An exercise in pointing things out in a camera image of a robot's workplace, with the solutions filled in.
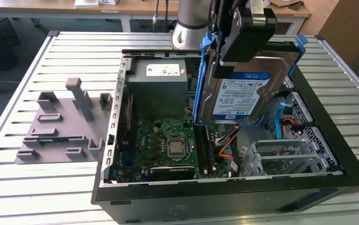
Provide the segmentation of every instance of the white box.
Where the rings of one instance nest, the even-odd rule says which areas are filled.
[[[99,0],[100,4],[116,5],[119,0]]]
[[[75,8],[97,8],[99,0],[75,0]]]

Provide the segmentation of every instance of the cpu socket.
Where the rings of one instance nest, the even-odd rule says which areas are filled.
[[[187,156],[187,140],[183,135],[167,137],[167,157],[180,161]]]

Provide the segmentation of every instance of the hard drive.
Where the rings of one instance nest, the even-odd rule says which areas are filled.
[[[260,51],[249,62],[236,64],[228,79],[212,77],[213,57],[209,57],[209,66],[201,78],[203,91],[196,91],[199,105],[195,122],[200,125],[256,124],[297,57],[296,48],[293,52]]]

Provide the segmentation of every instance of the floor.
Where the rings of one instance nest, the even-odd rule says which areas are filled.
[[[48,30],[63,31],[108,31],[121,32],[121,24],[119,20],[101,19],[41,19],[41,27],[33,27],[31,19],[9,20],[15,28],[20,43],[15,45],[13,50],[19,57],[19,64],[8,71],[0,71],[0,81],[20,82],[31,65],[33,57],[39,51],[41,43],[45,39]],[[131,21],[132,32],[149,32],[151,21]],[[163,32],[163,21],[156,24],[156,31]],[[359,75],[359,60],[352,66]],[[17,84],[0,82],[0,115],[9,98],[15,92]]]

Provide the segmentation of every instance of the hard drive label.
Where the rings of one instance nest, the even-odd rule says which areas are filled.
[[[259,100],[257,89],[271,78],[264,72],[233,72],[231,79],[223,79],[213,116],[219,120],[237,120],[251,115]]]

